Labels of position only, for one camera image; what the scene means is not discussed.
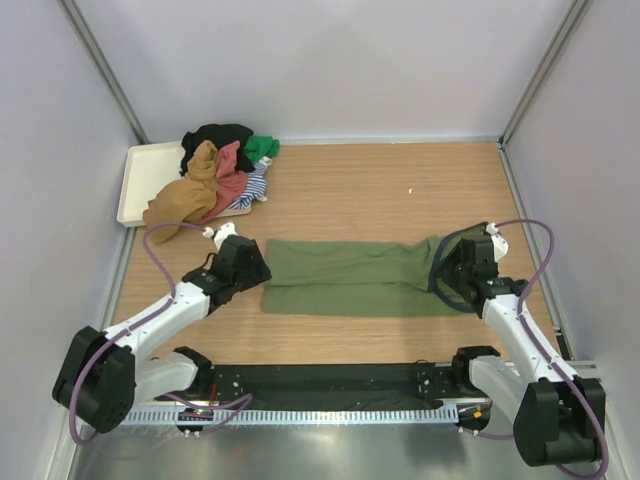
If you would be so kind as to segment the olive green printed tank top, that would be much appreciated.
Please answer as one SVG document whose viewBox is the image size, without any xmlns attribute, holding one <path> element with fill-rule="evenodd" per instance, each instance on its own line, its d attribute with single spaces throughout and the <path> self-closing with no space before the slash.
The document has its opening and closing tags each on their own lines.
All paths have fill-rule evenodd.
<svg viewBox="0 0 640 480">
<path fill-rule="evenodd" d="M 473 309 L 432 270 L 465 235 L 483 234 L 480 222 L 414 244 L 270 239 L 265 260 L 272 278 L 262 311 L 278 315 L 439 317 Z"/>
</svg>

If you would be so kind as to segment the bright green tank top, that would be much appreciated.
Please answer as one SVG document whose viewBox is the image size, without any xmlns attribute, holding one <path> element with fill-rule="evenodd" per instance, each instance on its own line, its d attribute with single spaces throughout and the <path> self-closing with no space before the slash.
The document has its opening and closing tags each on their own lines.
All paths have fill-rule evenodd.
<svg viewBox="0 0 640 480">
<path fill-rule="evenodd" d="M 263 157 L 276 157 L 279 151 L 280 141 L 271 136 L 252 135 L 244 146 L 244 154 L 252 164 L 257 163 Z"/>
</svg>

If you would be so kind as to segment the tan brown tank top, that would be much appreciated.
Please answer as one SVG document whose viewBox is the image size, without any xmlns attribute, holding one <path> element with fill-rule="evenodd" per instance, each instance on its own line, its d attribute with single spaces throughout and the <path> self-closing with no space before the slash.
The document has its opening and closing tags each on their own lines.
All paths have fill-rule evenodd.
<svg viewBox="0 0 640 480">
<path fill-rule="evenodd" d="M 218 149 L 206 140 L 187 163 L 187 173 L 167 184 L 149 202 L 143 220 L 150 231 L 149 241 L 162 244 L 180 229 L 179 223 L 196 224 L 217 203 Z"/>
</svg>

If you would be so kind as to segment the white plastic tray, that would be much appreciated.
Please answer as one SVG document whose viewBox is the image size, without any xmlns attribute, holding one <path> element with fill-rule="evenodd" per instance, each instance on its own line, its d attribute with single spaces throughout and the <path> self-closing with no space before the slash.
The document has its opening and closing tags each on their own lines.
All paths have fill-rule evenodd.
<svg viewBox="0 0 640 480">
<path fill-rule="evenodd" d="M 126 227 L 145 225 L 143 212 L 149 202 L 170 182 L 183 178 L 180 163 L 182 147 L 168 149 L 163 144 L 138 146 L 129 150 L 117 220 Z M 249 212 L 251 209 L 224 210 L 220 216 Z M 203 225 L 203 218 L 194 225 Z"/>
</svg>

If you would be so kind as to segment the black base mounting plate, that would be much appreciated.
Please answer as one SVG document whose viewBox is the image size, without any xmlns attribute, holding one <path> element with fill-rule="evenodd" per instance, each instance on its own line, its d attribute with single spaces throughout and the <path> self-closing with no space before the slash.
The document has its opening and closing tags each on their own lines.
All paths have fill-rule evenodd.
<svg viewBox="0 0 640 480">
<path fill-rule="evenodd" d="M 401 411 L 437 409 L 446 400 L 484 398 L 449 364 L 217 365 L 194 387 L 173 392 L 186 400 L 230 402 L 252 395 L 251 410 Z"/>
</svg>

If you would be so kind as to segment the black tank top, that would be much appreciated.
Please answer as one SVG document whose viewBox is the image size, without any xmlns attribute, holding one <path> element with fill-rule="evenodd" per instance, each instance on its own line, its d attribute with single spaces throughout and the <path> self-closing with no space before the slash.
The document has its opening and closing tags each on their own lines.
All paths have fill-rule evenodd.
<svg viewBox="0 0 640 480">
<path fill-rule="evenodd" d="M 188 161 L 193 157 L 197 147 L 204 141 L 210 141 L 217 149 L 239 143 L 235 170 L 251 173 L 255 170 L 252 161 L 244 153 L 244 147 L 254 131 L 240 124 L 208 124 L 199 127 L 195 132 L 187 132 L 182 140 L 184 156 L 180 163 L 180 175 L 187 172 Z"/>
</svg>

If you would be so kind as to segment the right aluminium frame post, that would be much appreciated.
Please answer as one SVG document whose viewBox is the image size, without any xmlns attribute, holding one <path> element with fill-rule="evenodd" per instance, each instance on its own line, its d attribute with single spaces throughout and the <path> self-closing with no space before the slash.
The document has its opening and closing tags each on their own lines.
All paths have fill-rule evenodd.
<svg viewBox="0 0 640 480">
<path fill-rule="evenodd" d="M 573 0 L 570 2 L 569 8 L 554 32 L 549 45 L 536 66 L 524 92 L 520 96 L 502 135 L 499 137 L 498 144 L 501 150 L 506 149 L 508 143 L 515 135 L 530 105 L 540 93 L 569 44 L 572 35 L 577 30 L 592 4 L 593 2 L 590 0 Z"/>
</svg>

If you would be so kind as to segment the aluminium front rail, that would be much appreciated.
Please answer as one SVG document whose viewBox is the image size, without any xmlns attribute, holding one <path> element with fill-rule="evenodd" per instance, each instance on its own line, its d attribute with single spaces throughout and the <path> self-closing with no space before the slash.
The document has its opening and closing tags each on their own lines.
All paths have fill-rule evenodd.
<svg viewBox="0 0 640 480">
<path fill-rule="evenodd" d="M 593 361 L 572 361 L 571 366 L 576 371 L 576 383 L 589 400 L 606 399 L 606 391 L 602 384 L 601 375 Z"/>
</svg>

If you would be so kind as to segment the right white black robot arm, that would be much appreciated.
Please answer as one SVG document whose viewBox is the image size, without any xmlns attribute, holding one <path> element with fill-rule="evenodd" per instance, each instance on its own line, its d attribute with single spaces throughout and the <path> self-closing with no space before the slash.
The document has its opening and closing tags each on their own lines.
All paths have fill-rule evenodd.
<svg viewBox="0 0 640 480">
<path fill-rule="evenodd" d="M 433 269 L 430 281 L 459 295 L 507 348 L 504 361 L 489 346 L 463 347 L 452 359 L 452 387 L 479 390 L 512 424 L 512 438 L 533 467 L 599 463 L 607 468 L 606 395 L 595 378 L 583 378 L 546 339 L 525 302 L 525 289 L 500 276 L 506 242 L 497 233 L 462 237 Z"/>
</svg>

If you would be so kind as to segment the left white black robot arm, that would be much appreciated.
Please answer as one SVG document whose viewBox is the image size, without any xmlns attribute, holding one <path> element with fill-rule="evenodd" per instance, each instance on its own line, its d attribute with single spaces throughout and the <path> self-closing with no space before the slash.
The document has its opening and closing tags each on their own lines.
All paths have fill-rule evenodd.
<svg viewBox="0 0 640 480">
<path fill-rule="evenodd" d="M 235 294 L 270 279 L 256 241 L 231 234 L 216 248 L 204 265 L 139 314 L 103 331 L 85 327 L 75 334 L 52 390 L 69 411 L 71 432 L 83 421 L 105 434 L 142 402 L 171 394 L 199 400 L 210 392 L 212 363 L 202 354 L 178 347 L 161 359 L 151 356 Z"/>
</svg>

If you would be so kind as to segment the aluminium frame post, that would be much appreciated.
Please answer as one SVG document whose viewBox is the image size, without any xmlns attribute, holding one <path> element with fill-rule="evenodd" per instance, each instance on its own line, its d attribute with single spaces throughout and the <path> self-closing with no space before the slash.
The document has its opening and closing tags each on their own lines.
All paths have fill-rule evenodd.
<svg viewBox="0 0 640 480">
<path fill-rule="evenodd" d="M 520 96 L 502 135 L 499 137 L 498 144 L 501 150 L 506 149 L 508 143 L 515 135 L 530 105 L 540 93 L 569 44 L 572 35 L 577 30 L 592 4 L 593 2 L 590 0 L 573 0 L 570 2 L 569 8 L 554 32 L 549 45 L 536 66 L 524 92 Z"/>
<path fill-rule="evenodd" d="M 138 115 L 132 107 L 77 2 L 74 0 L 58 0 L 57 3 L 66 16 L 71 29 L 83 46 L 85 53 L 89 57 L 99 77 L 103 81 L 107 91 L 111 95 L 116 107 L 124 117 L 135 139 L 139 144 L 149 144 L 148 135 L 146 134 Z"/>
</svg>

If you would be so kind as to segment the blue white striped tank top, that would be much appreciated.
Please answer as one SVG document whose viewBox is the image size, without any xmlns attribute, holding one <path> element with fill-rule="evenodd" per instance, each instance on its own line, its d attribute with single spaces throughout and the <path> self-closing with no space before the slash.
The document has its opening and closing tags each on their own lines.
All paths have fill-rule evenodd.
<svg viewBox="0 0 640 480">
<path fill-rule="evenodd" d="M 265 178 L 272 160 L 264 156 L 255 165 L 254 171 L 247 174 L 248 183 L 243 192 L 229 205 L 230 209 L 246 209 L 253 201 L 266 200 L 267 181 Z"/>
</svg>

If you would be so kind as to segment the dusty pink tank top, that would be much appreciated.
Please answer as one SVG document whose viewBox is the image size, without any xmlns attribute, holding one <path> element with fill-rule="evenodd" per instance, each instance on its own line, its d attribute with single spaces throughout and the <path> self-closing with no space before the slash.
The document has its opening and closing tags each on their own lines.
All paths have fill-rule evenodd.
<svg viewBox="0 0 640 480">
<path fill-rule="evenodd" d="M 204 223 L 218 217 L 226 210 L 244 192 L 248 184 L 248 174 L 236 169 L 239 149 L 240 142 L 235 141 L 220 148 L 216 154 L 214 160 L 217 185 L 216 203 L 203 217 Z"/>
</svg>

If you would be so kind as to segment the left aluminium frame post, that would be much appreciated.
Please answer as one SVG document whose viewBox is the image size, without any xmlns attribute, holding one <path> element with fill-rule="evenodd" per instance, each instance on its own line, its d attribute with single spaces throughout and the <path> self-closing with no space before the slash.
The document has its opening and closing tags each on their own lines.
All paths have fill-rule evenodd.
<svg viewBox="0 0 640 480">
<path fill-rule="evenodd" d="M 58 0 L 57 3 L 66 16 L 71 29 L 83 46 L 85 53 L 89 57 L 99 77 L 103 81 L 107 91 L 111 95 L 116 107 L 124 117 L 135 139 L 139 144 L 149 144 L 148 135 L 146 134 L 138 115 L 132 107 L 77 2 L 74 0 Z"/>
</svg>

